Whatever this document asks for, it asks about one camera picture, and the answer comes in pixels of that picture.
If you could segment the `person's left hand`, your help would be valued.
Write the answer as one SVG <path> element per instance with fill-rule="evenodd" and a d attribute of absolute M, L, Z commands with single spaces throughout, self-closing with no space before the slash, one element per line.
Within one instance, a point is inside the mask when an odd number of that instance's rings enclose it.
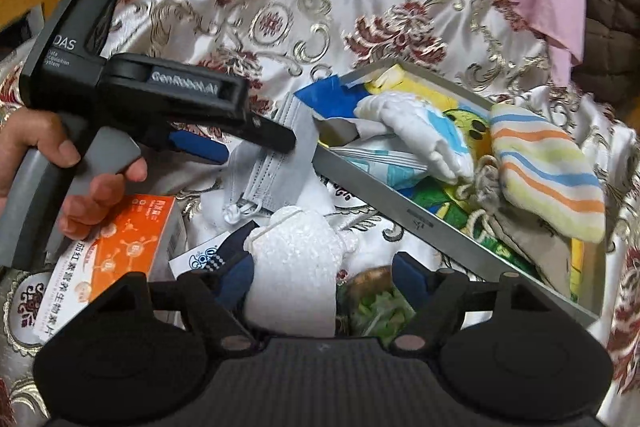
<path fill-rule="evenodd" d="M 26 107 L 12 110 L 1 124 L 2 205 L 6 205 L 18 167 L 33 147 L 58 167 L 70 168 L 80 161 L 80 154 L 67 138 L 58 116 Z M 134 161 L 123 173 L 96 176 L 85 195 L 66 197 L 58 228 L 69 239 L 85 239 L 122 200 L 127 183 L 142 182 L 147 176 L 148 164 L 143 158 Z"/>

